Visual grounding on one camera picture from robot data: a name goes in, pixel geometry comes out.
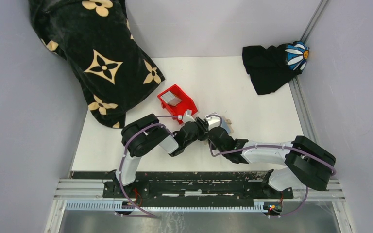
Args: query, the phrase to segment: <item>black cloth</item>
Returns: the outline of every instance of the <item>black cloth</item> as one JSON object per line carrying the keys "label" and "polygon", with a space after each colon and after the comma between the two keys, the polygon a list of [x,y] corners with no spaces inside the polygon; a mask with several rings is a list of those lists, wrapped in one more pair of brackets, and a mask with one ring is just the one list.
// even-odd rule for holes
{"label": "black cloth", "polygon": [[[288,49],[298,50],[301,55],[289,54],[286,51]],[[305,51],[307,51],[305,58],[302,57],[302,60],[297,63],[288,65],[292,58],[303,56]],[[295,41],[292,44],[282,44],[278,47],[270,46],[267,49],[260,45],[247,46],[242,49],[245,69],[247,74],[250,75],[251,82],[258,95],[275,92],[293,77],[301,74],[307,56],[308,47],[300,41]]]}
{"label": "black cloth", "polygon": [[29,0],[33,29],[78,78],[96,120],[122,128],[125,113],[165,80],[129,30],[124,0]]}

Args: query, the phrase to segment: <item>white tabletop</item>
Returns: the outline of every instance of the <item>white tabletop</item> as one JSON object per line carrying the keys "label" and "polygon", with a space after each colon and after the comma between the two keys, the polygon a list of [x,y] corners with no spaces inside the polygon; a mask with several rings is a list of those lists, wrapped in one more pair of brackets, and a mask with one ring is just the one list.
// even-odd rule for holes
{"label": "white tabletop", "polygon": [[[259,142],[284,142],[302,135],[289,85],[277,92],[258,96],[245,72],[241,57],[154,58],[167,78],[142,103],[127,113],[129,124],[154,113],[168,115],[156,97],[173,84],[180,86],[198,107],[195,116],[217,112],[232,122],[233,138]],[[171,131],[180,125],[160,119]],[[122,158],[121,130],[99,124],[87,113],[73,171],[110,171]],[[194,142],[184,153],[170,157],[159,146],[145,155],[139,171],[251,171],[279,168],[270,164],[233,164],[222,156],[212,157],[208,144]]]}

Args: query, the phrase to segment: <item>red plastic bin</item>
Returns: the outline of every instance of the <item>red plastic bin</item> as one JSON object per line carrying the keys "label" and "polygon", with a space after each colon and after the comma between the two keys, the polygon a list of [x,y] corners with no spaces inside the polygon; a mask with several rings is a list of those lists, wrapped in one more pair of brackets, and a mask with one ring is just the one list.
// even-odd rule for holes
{"label": "red plastic bin", "polygon": [[[165,101],[161,97],[168,91],[172,92],[176,97],[180,98],[181,102],[176,106],[165,103]],[[162,108],[165,108],[174,117],[177,117],[178,115],[184,115],[185,111],[188,109],[192,110],[192,115],[198,112],[197,106],[195,105],[191,97],[185,94],[185,92],[176,84],[159,94],[158,99],[161,101]]]}

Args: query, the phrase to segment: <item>white wall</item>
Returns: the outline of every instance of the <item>white wall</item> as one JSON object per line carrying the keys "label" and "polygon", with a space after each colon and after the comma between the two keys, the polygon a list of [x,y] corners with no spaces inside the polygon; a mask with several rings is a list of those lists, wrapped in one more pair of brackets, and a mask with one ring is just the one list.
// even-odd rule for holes
{"label": "white wall", "polygon": [[0,233],[43,232],[85,118],[81,92],[32,30],[28,1],[0,0]]}
{"label": "white wall", "polygon": [[307,44],[300,83],[313,124],[338,159],[357,232],[373,232],[373,1],[330,1]]}
{"label": "white wall", "polygon": [[135,41],[151,57],[241,56],[299,40],[320,0],[127,0]]}

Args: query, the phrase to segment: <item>blue and white daisy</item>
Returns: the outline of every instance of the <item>blue and white daisy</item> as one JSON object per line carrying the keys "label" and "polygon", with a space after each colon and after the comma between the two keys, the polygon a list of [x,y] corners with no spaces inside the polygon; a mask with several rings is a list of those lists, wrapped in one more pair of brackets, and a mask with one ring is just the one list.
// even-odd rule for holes
{"label": "blue and white daisy", "polygon": [[290,69],[296,70],[299,67],[302,71],[305,68],[309,48],[303,42],[287,45],[285,52],[287,52],[287,65]]}

